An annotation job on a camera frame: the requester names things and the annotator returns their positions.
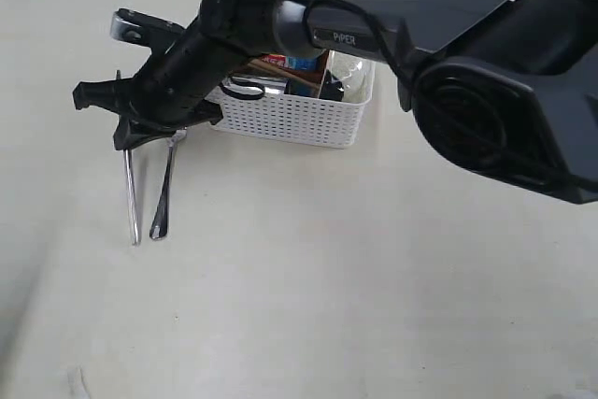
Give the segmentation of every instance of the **white plastic basket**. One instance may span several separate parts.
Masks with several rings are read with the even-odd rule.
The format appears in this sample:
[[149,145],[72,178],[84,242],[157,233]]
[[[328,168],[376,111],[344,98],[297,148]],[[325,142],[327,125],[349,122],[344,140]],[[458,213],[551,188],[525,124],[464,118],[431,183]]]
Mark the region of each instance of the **white plastic basket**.
[[355,142],[365,106],[372,99],[375,65],[356,98],[333,102],[298,95],[266,94],[261,100],[238,100],[216,88],[206,98],[221,105],[224,118],[215,130],[265,139],[344,149]]

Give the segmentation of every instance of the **table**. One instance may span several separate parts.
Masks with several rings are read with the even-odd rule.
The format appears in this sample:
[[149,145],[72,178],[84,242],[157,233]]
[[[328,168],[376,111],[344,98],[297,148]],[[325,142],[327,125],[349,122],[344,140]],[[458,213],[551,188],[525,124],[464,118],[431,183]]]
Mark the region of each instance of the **table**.
[[115,116],[71,91],[148,51],[113,10],[200,0],[0,0],[2,397],[547,399],[598,390],[598,211],[463,172],[377,70],[357,143],[198,126],[169,237],[148,239],[164,142],[135,152],[129,245]]

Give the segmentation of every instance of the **black robotic arm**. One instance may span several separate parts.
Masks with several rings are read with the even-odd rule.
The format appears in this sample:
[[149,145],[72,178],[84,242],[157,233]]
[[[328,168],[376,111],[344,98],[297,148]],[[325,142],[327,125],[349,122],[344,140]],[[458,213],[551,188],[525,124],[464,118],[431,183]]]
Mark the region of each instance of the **black robotic arm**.
[[226,76],[268,53],[388,64],[442,156],[573,203],[598,200],[598,0],[203,0],[186,28],[129,10],[113,35],[151,47],[132,77],[80,83],[77,109],[121,116],[117,150],[202,121]]

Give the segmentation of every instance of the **robotic arm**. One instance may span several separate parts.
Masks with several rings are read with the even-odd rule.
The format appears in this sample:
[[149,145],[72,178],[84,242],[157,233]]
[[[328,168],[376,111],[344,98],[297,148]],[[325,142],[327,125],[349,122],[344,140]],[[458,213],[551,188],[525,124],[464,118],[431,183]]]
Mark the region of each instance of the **robotic arm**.
[[388,64],[401,106],[456,165],[572,203],[598,200],[598,0],[203,0],[186,28],[130,10],[113,37],[150,47],[132,77],[81,82],[121,116],[115,148],[221,118],[204,100],[268,53]]

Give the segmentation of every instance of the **metal spoon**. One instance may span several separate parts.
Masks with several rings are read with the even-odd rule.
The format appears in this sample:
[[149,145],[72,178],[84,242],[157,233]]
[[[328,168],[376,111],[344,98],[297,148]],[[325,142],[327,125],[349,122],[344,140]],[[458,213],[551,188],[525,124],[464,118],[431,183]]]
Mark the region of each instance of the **metal spoon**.
[[164,173],[164,183],[162,184],[162,193],[156,209],[156,215],[151,223],[149,238],[152,240],[162,240],[168,234],[168,202],[170,196],[170,179],[172,164],[177,151],[177,144],[187,136],[187,128],[178,130],[172,137],[168,138],[168,162],[166,163],[166,172]]

